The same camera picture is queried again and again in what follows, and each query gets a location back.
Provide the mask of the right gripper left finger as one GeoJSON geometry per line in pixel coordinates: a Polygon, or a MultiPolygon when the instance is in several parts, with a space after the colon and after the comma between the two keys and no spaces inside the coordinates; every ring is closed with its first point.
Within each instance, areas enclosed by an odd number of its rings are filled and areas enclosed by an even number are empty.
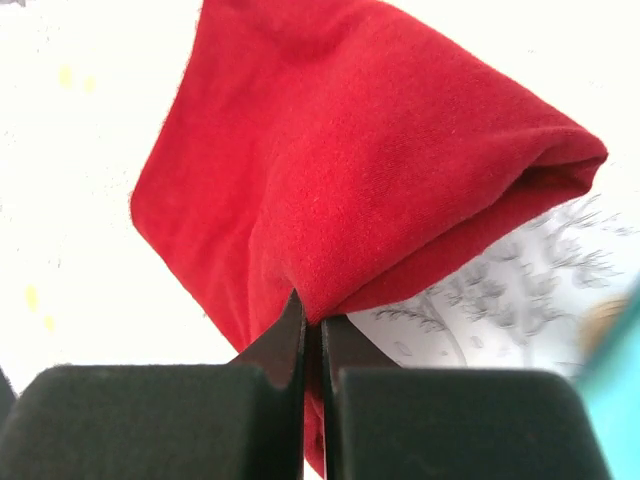
{"type": "Polygon", "coordinates": [[[1,431],[5,479],[299,479],[305,314],[223,365],[63,365],[1,431]]]}

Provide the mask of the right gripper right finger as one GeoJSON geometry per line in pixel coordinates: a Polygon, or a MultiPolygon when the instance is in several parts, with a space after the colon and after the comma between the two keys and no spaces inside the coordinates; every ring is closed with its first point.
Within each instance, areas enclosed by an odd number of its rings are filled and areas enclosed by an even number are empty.
{"type": "Polygon", "coordinates": [[[321,326],[329,479],[606,479],[584,407],[539,370],[403,368],[347,318],[321,326]]]}

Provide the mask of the red t shirt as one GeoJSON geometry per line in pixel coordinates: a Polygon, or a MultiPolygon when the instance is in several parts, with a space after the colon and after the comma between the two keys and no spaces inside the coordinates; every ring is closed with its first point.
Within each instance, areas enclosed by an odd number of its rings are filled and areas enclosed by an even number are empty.
{"type": "Polygon", "coordinates": [[[207,1],[130,212],[238,355],[299,297],[303,462],[325,473],[322,323],[431,287],[607,156],[387,3],[207,1]]]}

